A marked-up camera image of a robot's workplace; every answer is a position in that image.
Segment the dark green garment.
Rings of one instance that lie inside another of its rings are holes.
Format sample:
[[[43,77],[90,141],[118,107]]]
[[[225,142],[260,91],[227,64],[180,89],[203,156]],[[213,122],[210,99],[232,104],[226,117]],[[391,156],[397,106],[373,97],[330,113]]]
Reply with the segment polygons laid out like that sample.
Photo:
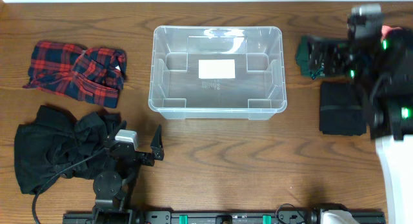
[[[301,36],[298,44],[295,61],[296,65],[300,68],[301,75],[304,77],[310,77],[315,80],[318,77],[324,76],[323,66],[319,66],[316,69],[310,68],[310,58],[313,51],[312,43],[309,40],[309,36]]]

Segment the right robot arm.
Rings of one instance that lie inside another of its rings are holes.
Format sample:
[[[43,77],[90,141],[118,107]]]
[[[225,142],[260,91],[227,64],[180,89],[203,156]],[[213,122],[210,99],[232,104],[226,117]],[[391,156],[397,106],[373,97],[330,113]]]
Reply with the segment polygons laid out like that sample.
[[[348,37],[306,35],[296,52],[303,76],[322,78],[319,129],[369,133],[383,176],[388,212],[315,208],[309,223],[412,222],[412,30],[386,26],[378,4],[354,7]]]

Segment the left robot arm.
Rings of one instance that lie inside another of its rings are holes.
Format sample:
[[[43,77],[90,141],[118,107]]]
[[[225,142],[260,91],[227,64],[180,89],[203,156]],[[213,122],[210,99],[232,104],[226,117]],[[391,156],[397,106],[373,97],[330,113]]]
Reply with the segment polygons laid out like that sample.
[[[140,168],[153,167],[156,161],[164,159],[161,133],[162,127],[158,126],[150,152],[138,151],[137,132],[127,130],[126,121],[107,135],[103,150],[114,160],[114,168],[100,173],[94,180],[95,207],[98,210],[122,212],[128,208]]]

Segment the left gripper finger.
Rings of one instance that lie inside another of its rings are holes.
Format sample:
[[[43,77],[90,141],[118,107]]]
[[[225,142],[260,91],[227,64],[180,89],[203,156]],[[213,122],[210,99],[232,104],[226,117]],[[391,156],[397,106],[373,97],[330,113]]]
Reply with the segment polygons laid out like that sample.
[[[122,121],[118,126],[116,126],[116,127],[113,129],[113,131],[111,131],[111,133],[109,133],[108,139],[115,140],[115,137],[116,137],[117,133],[118,133],[120,130],[123,130],[123,129],[125,129],[125,128],[126,128],[126,121]]]
[[[164,160],[164,148],[162,143],[162,126],[159,125],[156,129],[150,148],[155,160],[162,161]]]

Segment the pink garment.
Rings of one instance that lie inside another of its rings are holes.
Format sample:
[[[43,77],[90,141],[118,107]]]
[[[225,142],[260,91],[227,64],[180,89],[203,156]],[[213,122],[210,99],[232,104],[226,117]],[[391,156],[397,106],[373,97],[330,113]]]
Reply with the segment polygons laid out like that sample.
[[[391,33],[392,31],[400,30],[400,29],[401,29],[401,27],[391,27],[391,26],[383,25],[381,27],[381,41],[384,41],[386,39],[387,35],[389,33]]]

